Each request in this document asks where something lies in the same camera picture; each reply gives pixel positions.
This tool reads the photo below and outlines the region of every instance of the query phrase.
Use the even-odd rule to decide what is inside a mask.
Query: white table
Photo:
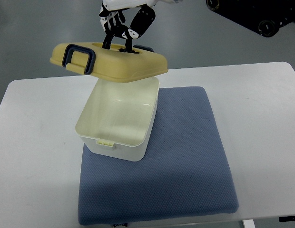
[[[205,88],[231,168],[235,214],[129,227],[295,215],[295,72],[287,63],[169,70],[161,87]],[[74,127],[97,78],[17,80],[0,106],[0,228],[78,228],[83,143]]]

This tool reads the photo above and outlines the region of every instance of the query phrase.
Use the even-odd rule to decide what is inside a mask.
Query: blue seat cushion
[[[125,161],[83,149],[79,223],[235,213],[235,187],[202,87],[161,88],[144,158]]]

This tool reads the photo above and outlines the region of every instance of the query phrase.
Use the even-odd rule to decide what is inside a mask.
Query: yellow lid
[[[64,43],[57,45],[50,62],[67,70],[92,75],[112,82],[133,82],[167,72],[164,56],[133,48],[139,54],[119,52],[123,45],[102,43]]]

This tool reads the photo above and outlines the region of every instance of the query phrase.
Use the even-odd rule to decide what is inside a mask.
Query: storage box
[[[112,44],[107,50],[102,43],[63,43],[53,49],[50,62],[81,75],[123,83],[167,72],[163,55],[139,48],[133,48],[138,54],[124,53],[120,48],[125,46]]]
[[[139,161],[151,134],[159,81],[156,77],[117,83],[99,79],[76,124],[76,132],[97,154]]]

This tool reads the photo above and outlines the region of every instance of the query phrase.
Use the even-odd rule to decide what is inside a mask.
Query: concrete floor
[[[76,75],[49,63],[53,48],[64,42],[102,42],[101,0],[0,0],[0,102],[13,80]],[[166,56],[168,68],[209,67],[285,61],[295,70],[295,23],[272,38],[211,12],[204,0],[158,3],[156,20],[134,44]],[[131,21],[136,9],[125,12]],[[114,43],[123,44],[116,38]],[[278,218],[255,221],[257,228],[294,227]],[[192,225],[238,228],[240,222]]]

